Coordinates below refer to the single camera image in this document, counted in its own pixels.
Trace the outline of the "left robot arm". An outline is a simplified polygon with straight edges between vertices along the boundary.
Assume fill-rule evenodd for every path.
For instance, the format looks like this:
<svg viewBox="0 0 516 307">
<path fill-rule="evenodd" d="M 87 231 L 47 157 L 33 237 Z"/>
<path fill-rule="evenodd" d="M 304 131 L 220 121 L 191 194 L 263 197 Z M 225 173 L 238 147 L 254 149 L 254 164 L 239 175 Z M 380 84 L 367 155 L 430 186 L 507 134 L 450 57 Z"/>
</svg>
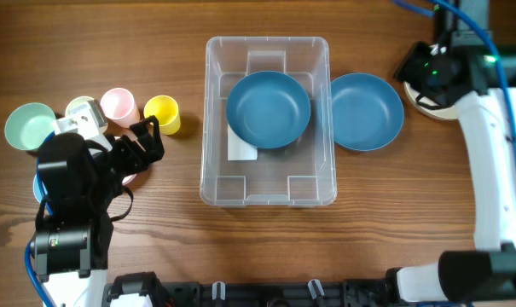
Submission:
<svg viewBox="0 0 516 307">
<path fill-rule="evenodd" d="M 38 150 L 37 176 L 43 196 L 35 233 L 26 246 L 25 266 L 46 306 L 98 306 L 107 282 L 113 225 L 112 200 L 130 190 L 125 177 L 163 158 L 154 116 L 130 126 L 136 136 L 108 136 L 110 147 L 78 133 L 52 136 Z"/>
</svg>

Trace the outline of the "cream plate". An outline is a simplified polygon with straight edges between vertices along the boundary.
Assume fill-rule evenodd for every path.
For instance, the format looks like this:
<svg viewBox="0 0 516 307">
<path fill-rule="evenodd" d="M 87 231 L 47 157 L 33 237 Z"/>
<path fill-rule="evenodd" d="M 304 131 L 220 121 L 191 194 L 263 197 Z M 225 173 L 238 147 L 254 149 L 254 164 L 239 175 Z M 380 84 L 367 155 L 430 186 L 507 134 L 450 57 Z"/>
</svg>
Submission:
<svg viewBox="0 0 516 307">
<path fill-rule="evenodd" d="M 423 113 L 429 118 L 437 119 L 437 120 L 457 120 L 457 113 L 454 106 L 447 107 L 444 109 L 438 109 L 438 110 L 430 110 L 427 108 L 424 108 L 417 104 L 417 98 L 419 96 L 419 92 L 414 90 L 409 83 L 404 82 L 403 83 L 404 91 L 406 93 L 406 96 L 409 99 L 409 102 L 413 107 L 415 107 L 419 112 Z"/>
</svg>

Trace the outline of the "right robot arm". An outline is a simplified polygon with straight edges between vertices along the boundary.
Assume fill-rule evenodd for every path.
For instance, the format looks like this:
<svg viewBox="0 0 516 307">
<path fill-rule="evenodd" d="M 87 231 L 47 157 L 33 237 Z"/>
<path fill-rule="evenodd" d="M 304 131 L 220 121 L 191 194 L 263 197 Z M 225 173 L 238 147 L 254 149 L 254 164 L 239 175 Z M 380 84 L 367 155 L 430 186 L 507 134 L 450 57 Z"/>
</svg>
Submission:
<svg viewBox="0 0 516 307">
<path fill-rule="evenodd" d="M 516 299 L 516 46 L 497 46 L 486 1 L 432 0 L 433 44 L 419 42 L 395 72 L 418 107 L 455 110 L 470 162 L 474 249 L 390 269 L 395 301 Z"/>
</svg>

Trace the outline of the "blue plate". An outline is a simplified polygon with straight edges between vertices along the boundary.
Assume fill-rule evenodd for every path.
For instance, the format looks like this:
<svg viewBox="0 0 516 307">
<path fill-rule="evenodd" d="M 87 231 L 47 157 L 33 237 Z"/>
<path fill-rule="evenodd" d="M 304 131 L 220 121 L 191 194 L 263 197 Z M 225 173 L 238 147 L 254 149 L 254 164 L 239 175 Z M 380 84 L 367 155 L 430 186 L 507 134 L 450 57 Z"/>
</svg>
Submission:
<svg viewBox="0 0 516 307">
<path fill-rule="evenodd" d="M 306 130 L 310 98 L 300 83 L 281 72 L 245 76 L 231 90 L 225 107 L 233 132 L 258 149 L 283 148 Z"/>
<path fill-rule="evenodd" d="M 355 72 L 331 83 L 333 139 L 342 148 L 374 151 L 400 133 L 404 107 L 398 93 L 382 78 Z"/>
</svg>

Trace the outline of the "yellow cup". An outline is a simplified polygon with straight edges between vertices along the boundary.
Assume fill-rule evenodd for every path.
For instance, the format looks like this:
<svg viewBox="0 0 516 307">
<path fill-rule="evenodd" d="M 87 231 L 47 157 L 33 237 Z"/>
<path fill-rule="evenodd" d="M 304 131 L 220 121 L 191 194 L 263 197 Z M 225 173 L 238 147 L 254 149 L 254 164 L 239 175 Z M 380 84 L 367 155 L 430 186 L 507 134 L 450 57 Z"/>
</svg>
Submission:
<svg viewBox="0 0 516 307">
<path fill-rule="evenodd" d="M 159 131 L 164 135 L 176 134 L 181 127 L 179 106 L 170 96 L 155 96 L 145 105 L 145 117 L 155 116 L 159 121 Z"/>
</svg>

